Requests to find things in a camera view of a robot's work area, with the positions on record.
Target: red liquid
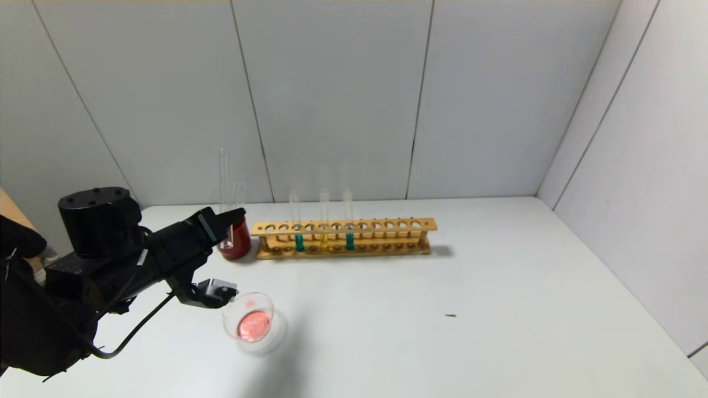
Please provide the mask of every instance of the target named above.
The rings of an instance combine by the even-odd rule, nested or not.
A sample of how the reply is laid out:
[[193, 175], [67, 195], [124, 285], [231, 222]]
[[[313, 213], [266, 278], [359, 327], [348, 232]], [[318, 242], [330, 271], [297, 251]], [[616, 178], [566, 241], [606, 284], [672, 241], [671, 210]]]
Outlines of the red liquid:
[[261, 340], [270, 329], [270, 317], [263, 311], [253, 311], [246, 314], [236, 327], [236, 335], [254, 343]]
[[251, 250], [251, 234], [249, 226], [246, 225], [246, 218], [242, 218], [232, 228], [233, 239], [227, 239], [217, 245], [217, 250], [229, 261], [241, 258]]

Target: wooden test tube rack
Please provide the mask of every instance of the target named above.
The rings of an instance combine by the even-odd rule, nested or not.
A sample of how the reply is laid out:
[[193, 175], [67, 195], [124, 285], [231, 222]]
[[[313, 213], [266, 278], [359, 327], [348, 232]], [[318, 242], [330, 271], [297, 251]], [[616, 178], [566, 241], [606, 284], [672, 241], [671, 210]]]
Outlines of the wooden test tube rack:
[[[257, 222], [251, 236], [258, 237], [256, 258], [331, 258], [356, 256], [400, 256], [429, 254], [428, 232], [437, 231], [433, 218], [385, 218], [383, 220], [354, 220], [353, 228], [346, 229], [344, 220], [330, 221], [328, 229], [320, 229], [317, 221], [303, 222], [301, 230], [293, 229], [292, 222]], [[321, 235], [326, 233], [327, 249], [321, 247]], [[353, 250], [346, 248], [346, 235], [354, 234]], [[304, 251], [295, 250], [295, 235], [302, 235]]]

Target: white table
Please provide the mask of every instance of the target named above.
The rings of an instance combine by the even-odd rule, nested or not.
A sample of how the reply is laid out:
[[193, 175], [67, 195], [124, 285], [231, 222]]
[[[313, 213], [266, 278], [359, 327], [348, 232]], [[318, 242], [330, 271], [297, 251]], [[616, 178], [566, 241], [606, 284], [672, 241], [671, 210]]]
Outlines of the white table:
[[[316, 203], [302, 207], [318, 217]], [[151, 207], [142, 224], [199, 208]], [[287, 203], [246, 209], [251, 223], [289, 218]], [[118, 357], [45, 384], [10, 369], [2, 397], [708, 397], [708, 381], [538, 199], [362, 202], [355, 216], [435, 217], [434, 254], [255, 261], [254, 249], [229, 263], [216, 253], [195, 281], [271, 296], [290, 324], [277, 351], [247, 356], [219, 309], [173, 300]], [[112, 350], [167, 291], [155, 285], [129, 314], [102, 320], [96, 345]]]

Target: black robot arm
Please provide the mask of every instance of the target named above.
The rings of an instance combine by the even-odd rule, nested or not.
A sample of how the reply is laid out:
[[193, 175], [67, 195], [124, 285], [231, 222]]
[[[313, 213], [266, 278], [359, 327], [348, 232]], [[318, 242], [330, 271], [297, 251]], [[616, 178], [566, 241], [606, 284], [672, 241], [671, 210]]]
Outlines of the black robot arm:
[[155, 233], [138, 226], [138, 204], [124, 188], [94, 188], [68, 195], [59, 211], [74, 253], [47, 267], [47, 291], [66, 300], [82, 301], [97, 311], [123, 313], [138, 293], [166, 280], [187, 305], [219, 308], [238, 291], [232, 283], [192, 283], [212, 247], [246, 211], [214, 214], [205, 207], [184, 221]]
[[[74, 252], [45, 269], [44, 288], [23, 272], [21, 258], [2, 259], [0, 357], [12, 367], [51, 376], [90, 354], [112, 358], [172, 297], [219, 308], [238, 294], [233, 283], [195, 284], [192, 277], [244, 209], [216, 215], [205, 207], [153, 233], [138, 225], [142, 215], [130, 192], [109, 187], [68, 195], [59, 212]], [[172, 289], [166, 299], [112, 353], [96, 348], [98, 320], [107, 312], [127, 312], [141, 291], [161, 280]]]

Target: yellow liquid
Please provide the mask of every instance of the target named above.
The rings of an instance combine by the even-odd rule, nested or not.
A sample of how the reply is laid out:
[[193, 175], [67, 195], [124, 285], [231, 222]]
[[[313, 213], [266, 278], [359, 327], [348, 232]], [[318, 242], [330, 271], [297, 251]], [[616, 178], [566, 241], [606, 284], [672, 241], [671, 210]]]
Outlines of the yellow liquid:
[[328, 234], [322, 234], [319, 237], [319, 248], [322, 250], [327, 250], [329, 249], [329, 245], [327, 244], [327, 240], [329, 239]]

